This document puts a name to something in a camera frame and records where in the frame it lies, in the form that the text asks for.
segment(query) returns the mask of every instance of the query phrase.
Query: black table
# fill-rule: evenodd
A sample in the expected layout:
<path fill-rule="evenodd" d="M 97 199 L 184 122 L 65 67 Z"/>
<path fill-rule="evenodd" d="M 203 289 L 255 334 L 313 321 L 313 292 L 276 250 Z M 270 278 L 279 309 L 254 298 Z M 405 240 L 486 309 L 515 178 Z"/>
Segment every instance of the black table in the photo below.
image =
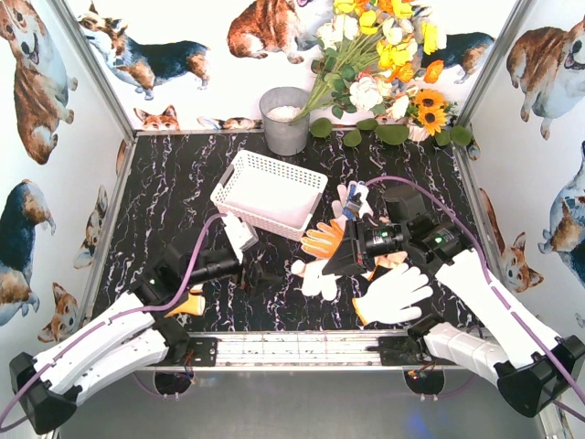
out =
<path fill-rule="evenodd" d="M 408 178 L 427 188 L 477 234 L 451 151 L 438 150 L 430 141 L 387 146 L 374 136 L 365 138 L 361 146 L 352 149 L 343 147 L 342 138 L 343 132 L 334 132 L 330 139 L 311 140 L 299 155 L 281 157 L 281 160 L 329 177 L 310 228 L 314 228 L 317 221 L 333 217 L 330 206 L 340 182 L 365 181 L 388 174 Z M 160 257 L 165 245 L 179 230 L 200 228 L 217 212 L 209 197 L 240 149 L 274 156 L 266 146 L 263 133 L 259 132 L 139 137 L 94 302 L 94 316 L 126 291 L 147 263 Z M 370 204 L 380 215 L 385 214 L 380 197 L 384 186 L 377 185 L 370 191 Z M 209 234 L 215 248 L 227 245 L 227 237 L 221 229 L 217 221 Z M 305 297 L 301 293 L 301 279 L 290 273 L 290 267 L 296 259 L 309 262 L 313 258 L 301 251 L 298 242 L 263 230 L 258 233 L 260 244 L 251 249 L 250 255 L 261 258 L 264 270 L 278 274 L 282 281 L 253 298 L 229 280 L 208 283 L 204 288 L 205 314 L 178 316 L 185 329 L 216 332 L 390 328 L 378 323 L 363 327 L 357 317 L 351 299 L 366 292 L 366 280 L 361 277 L 339 279 L 337 298 L 333 302 L 323 300 L 320 295 Z M 477 323 L 473 313 L 448 288 L 436 281 L 432 288 L 432 298 L 419 304 L 424 316 L 439 314 L 457 327 Z"/>

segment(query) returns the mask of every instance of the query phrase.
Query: white glove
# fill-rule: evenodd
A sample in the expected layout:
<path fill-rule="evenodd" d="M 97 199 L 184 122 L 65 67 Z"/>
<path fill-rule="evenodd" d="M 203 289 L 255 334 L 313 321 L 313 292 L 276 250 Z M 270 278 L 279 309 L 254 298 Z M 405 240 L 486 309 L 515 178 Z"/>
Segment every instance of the white glove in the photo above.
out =
<path fill-rule="evenodd" d="M 303 278 L 301 293 L 307 297 L 318 294 L 323 295 L 324 300 L 333 301 L 337 297 L 337 282 L 341 276 L 328 274 L 323 276 L 322 270 L 329 261 L 326 259 L 304 263 L 295 261 L 291 266 L 291 273 Z"/>
<path fill-rule="evenodd" d="M 411 305 L 432 296 L 428 282 L 429 278 L 417 267 L 409 268 L 402 263 L 370 284 L 364 297 L 354 298 L 354 308 L 364 325 L 371 322 L 393 324 L 420 318 L 420 308 Z"/>
<path fill-rule="evenodd" d="M 367 213 L 369 213 L 372 216 L 374 215 L 374 211 L 367 202 L 368 189 L 366 186 L 359 185 L 355 181 L 350 181 L 347 186 L 339 185 L 337 186 L 337 194 L 339 194 L 339 200 L 336 200 L 333 203 L 331 203 L 331 209 L 333 209 L 335 220 L 341 226 L 341 228 L 344 228 L 346 226 L 347 216 L 344 215 L 344 207 L 346 206 L 347 203 L 347 196 L 352 190 L 354 191 L 354 193 L 360 194 L 362 206 L 358 212 L 359 218 L 363 218 L 363 216 Z"/>

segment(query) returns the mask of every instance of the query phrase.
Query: corgi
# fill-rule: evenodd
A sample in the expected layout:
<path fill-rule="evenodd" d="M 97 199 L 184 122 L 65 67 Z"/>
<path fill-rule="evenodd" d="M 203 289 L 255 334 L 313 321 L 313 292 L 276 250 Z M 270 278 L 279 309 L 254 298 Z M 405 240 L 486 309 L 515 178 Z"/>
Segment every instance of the corgi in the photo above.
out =
<path fill-rule="evenodd" d="M 292 64 L 316 44 L 317 29 L 333 18 L 333 0 L 256 0 L 231 22 L 229 52 L 263 59 L 282 51 Z"/>
<path fill-rule="evenodd" d="M 550 229 L 543 230 L 546 240 L 539 243 L 541 253 L 567 253 L 585 240 L 585 142 L 581 145 L 580 170 L 560 190 L 550 208 Z"/>
<path fill-rule="evenodd" d="M 527 31 L 510 50 L 506 66 L 514 88 L 525 94 L 520 117 L 528 122 L 530 110 L 542 117 L 540 134 L 548 140 L 552 121 L 585 96 L 585 18 L 569 32 Z"/>
<path fill-rule="evenodd" d="M 230 117 L 222 121 L 209 117 L 197 117 L 201 126 L 208 130 L 259 130 L 263 127 L 262 119 L 247 119 L 245 117 Z"/>
<path fill-rule="evenodd" d="M 75 332 L 78 316 L 77 300 L 56 282 L 53 283 L 55 315 L 38 333 L 37 339 L 43 343 L 63 341 Z"/>
<path fill-rule="evenodd" d="M 134 108 L 136 117 L 143 123 L 145 131 L 179 131 L 179 121 L 176 119 L 176 110 L 169 105 L 162 114 L 154 115 Z"/>
<path fill-rule="evenodd" d="M 545 280 L 544 276 L 528 266 L 527 258 L 524 253 L 527 243 L 527 235 L 524 232 L 520 233 L 516 237 L 514 244 L 506 246 L 502 232 L 497 224 L 492 201 L 483 189 L 479 190 L 485 211 L 487 212 L 490 224 L 494 230 L 497 248 L 500 251 L 500 262 L 504 269 L 504 284 L 506 288 L 510 291 L 515 291 L 516 293 L 523 293 L 528 288 L 541 284 Z"/>
<path fill-rule="evenodd" d="M 100 186 L 98 190 L 98 200 L 95 202 L 95 209 L 90 214 L 88 224 L 85 228 L 85 240 L 75 255 L 73 266 L 75 268 L 89 267 L 93 262 L 95 249 L 100 243 L 101 228 L 105 220 L 106 211 L 108 210 L 108 194 L 106 188 Z"/>
<path fill-rule="evenodd" d="M 28 306 L 38 311 L 40 300 L 31 290 L 35 227 L 50 225 L 55 234 L 56 224 L 45 196 L 30 180 L 23 180 L 8 194 L 0 217 L 0 326 L 8 323 Z"/>
<path fill-rule="evenodd" d="M 411 20 L 417 41 L 423 40 L 422 23 L 428 20 L 431 12 L 431 6 L 417 6 L 413 10 Z M 490 35 L 483 32 L 472 32 L 448 35 L 446 48 L 440 48 L 430 55 L 424 53 L 423 45 L 420 44 L 413 63 L 416 71 L 414 78 L 422 80 L 430 64 L 442 60 L 445 63 L 445 69 L 456 66 L 463 69 L 463 76 L 455 81 L 455 84 L 463 84 L 485 64 L 494 43 L 495 39 Z"/>
<path fill-rule="evenodd" d="M 63 60 L 35 8 L 26 0 L 0 1 L 0 37 L 16 60 L 16 126 L 28 155 L 44 165 L 57 146 L 60 121 L 73 123 L 67 108 L 69 78 Z"/>
<path fill-rule="evenodd" d="M 128 25 L 119 18 L 104 18 L 91 3 L 90 10 L 78 17 L 85 38 L 103 56 L 108 69 L 118 78 L 154 99 L 153 88 L 193 73 L 207 87 L 209 48 L 193 41 L 166 44 L 140 44 L 126 35 Z"/>

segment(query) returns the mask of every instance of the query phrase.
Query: dog wallpaper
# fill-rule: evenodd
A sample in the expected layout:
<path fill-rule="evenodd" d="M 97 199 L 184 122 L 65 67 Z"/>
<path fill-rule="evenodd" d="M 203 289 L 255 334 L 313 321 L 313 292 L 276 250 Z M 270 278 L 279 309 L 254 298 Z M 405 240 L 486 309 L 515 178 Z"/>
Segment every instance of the dog wallpaper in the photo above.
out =
<path fill-rule="evenodd" d="M 311 61 L 321 54 L 316 32 L 334 8 L 333 0 L 226 0 L 221 7 L 167 0 L 153 14 L 138 0 L 69 3 L 134 129 L 148 131 L 170 129 L 149 115 L 175 118 L 182 130 L 261 128 L 264 92 L 283 85 L 311 89 Z M 430 56 L 420 47 L 415 80 L 444 59 L 445 71 L 431 86 L 462 108 L 514 3 L 418 5 L 420 22 L 432 11 L 448 38 L 447 48 Z M 171 106 L 170 114 L 163 112 Z M 338 121 L 329 109 L 312 114 L 323 116 L 343 126 L 367 117 L 346 114 Z"/>

